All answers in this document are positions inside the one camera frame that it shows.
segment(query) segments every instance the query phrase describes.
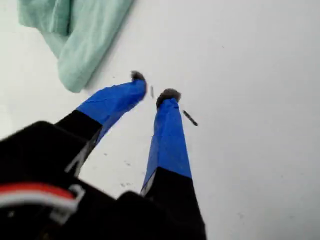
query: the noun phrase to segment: blue tape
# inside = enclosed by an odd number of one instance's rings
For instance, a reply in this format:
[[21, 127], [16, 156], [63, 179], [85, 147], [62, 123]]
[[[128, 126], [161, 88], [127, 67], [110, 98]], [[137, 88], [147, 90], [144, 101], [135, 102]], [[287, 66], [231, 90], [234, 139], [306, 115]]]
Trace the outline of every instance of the blue tape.
[[192, 178], [177, 101], [166, 99], [157, 110], [143, 186], [157, 167]]
[[98, 143], [123, 114], [137, 105], [146, 94], [146, 82], [136, 79], [112, 87], [105, 87], [83, 102], [76, 110], [102, 125]]

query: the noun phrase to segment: white surface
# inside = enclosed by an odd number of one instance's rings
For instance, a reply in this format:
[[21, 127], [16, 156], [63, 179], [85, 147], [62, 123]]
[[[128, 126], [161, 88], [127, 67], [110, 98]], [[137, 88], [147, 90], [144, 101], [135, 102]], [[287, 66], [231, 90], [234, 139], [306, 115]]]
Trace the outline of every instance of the white surface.
[[[55, 122], [140, 70], [156, 96], [181, 91], [199, 123], [183, 118], [208, 239], [319, 239], [319, 7], [315, 0], [137, 0], [88, 88], [72, 94], [40, 34], [18, 26], [14, 1], [2, 0], [0, 123], [9, 119], [15, 131]], [[139, 191], [154, 116], [148, 95], [96, 147], [81, 177], [113, 196]]]

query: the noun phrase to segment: green towel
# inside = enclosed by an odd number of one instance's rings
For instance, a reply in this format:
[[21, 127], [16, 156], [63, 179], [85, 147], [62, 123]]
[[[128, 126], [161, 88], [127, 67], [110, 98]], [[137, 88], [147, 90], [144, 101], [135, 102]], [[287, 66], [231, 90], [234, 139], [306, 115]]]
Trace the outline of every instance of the green towel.
[[39, 29], [71, 92], [87, 84], [133, 0], [18, 0], [19, 22]]

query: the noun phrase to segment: debris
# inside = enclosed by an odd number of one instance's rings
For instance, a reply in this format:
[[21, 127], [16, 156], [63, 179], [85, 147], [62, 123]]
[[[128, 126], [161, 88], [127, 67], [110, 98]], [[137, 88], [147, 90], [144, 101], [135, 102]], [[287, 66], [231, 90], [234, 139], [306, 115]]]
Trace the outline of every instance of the debris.
[[154, 99], [155, 95], [154, 95], [154, 87], [153, 86], [150, 87], [150, 93], [151, 93], [151, 97]]
[[183, 110], [183, 114], [193, 123], [193, 125], [198, 126], [198, 123], [189, 115], [189, 113]]

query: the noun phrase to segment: white wire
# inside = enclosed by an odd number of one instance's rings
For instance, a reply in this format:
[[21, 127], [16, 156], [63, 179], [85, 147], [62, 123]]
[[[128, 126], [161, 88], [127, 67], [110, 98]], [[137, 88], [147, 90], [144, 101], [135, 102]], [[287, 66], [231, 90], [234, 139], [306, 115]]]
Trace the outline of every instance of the white wire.
[[72, 199], [57, 197], [50, 193], [41, 193], [38, 191], [21, 190], [14, 193], [0, 194], [0, 208], [26, 204], [46, 205], [53, 208], [75, 212], [77, 210], [78, 202]]

